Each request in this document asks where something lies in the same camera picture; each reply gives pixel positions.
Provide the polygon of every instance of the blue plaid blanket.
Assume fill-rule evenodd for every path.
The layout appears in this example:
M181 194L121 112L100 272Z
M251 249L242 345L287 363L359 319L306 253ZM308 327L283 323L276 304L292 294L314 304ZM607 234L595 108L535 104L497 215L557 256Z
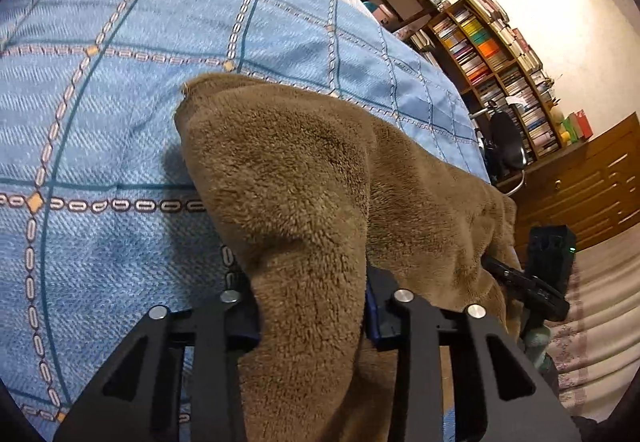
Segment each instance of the blue plaid blanket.
M0 377L47 440L149 307L234 262L180 155L185 81L342 98L487 180L452 83L342 0L1 0L0 65Z

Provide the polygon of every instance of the wooden cabinet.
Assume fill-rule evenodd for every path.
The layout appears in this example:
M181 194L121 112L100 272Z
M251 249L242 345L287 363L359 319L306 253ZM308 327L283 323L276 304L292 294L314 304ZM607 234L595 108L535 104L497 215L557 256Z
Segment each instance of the wooden cabinet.
M640 222L640 124L636 114L586 142L569 146L527 171L518 205L515 244L526 260L529 229L568 225L582 250Z

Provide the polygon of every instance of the bookshelf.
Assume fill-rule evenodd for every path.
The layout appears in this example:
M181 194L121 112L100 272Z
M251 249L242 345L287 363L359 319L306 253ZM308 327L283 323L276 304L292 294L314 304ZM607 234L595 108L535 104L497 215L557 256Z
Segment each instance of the bookshelf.
M476 0L459 0L432 18L427 28L440 45L436 57L449 67L447 73L469 111L493 101L509 114L520 130L528 164L563 147L545 104L541 74L533 71L537 57L523 57ZM518 97L524 108L508 104L507 97Z
M440 64L433 55L434 46L433 41L429 38L429 35L423 30L419 29L412 34L408 34L402 39L407 45L413 48L418 54L420 54L429 63L440 69Z

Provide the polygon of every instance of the fleece fabric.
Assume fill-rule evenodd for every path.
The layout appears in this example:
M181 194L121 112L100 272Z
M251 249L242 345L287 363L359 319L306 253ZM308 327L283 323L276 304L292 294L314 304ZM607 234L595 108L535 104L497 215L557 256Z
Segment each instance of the fleece fabric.
M189 174L264 321L240 363L251 442L386 440L396 356L361 334L367 257L433 305L479 303L517 335L520 307L480 265L488 252L518 266L511 199L349 102L234 74L184 95Z

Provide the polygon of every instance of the black mount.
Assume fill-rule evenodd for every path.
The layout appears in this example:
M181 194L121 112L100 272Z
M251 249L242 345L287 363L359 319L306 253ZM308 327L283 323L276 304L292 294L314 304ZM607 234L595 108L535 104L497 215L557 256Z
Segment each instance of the black mount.
M522 290L519 277L502 272ZM364 319L379 351L398 351L388 442L442 442L440 346L450 351L457 441L580 441L545 381L480 305L441 310L367 264ZM178 442L187 346L194 346L191 441L246 442L238 359L259 342L258 306L242 272L230 272L226 290L200 308L152 307L81 393L54 442ZM39 438L14 427L21 441Z
M543 279L515 270L486 254L482 256L482 267L496 281L508 287L514 297L522 301L530 311L548 321L558 322L566 319L569 313L569 302L564 299L564 294Z
M367 265L365 316L376 348L398 350L388 442L443 440L440 346L450 351L457 441L580 441L546 382L481 306L441 310Z
M260 320L246 276L226 280L227 290L203 307L152 307L81 393L54 442L178 442L187 346L194 346L191 441L244 442L238 359L260 342Z

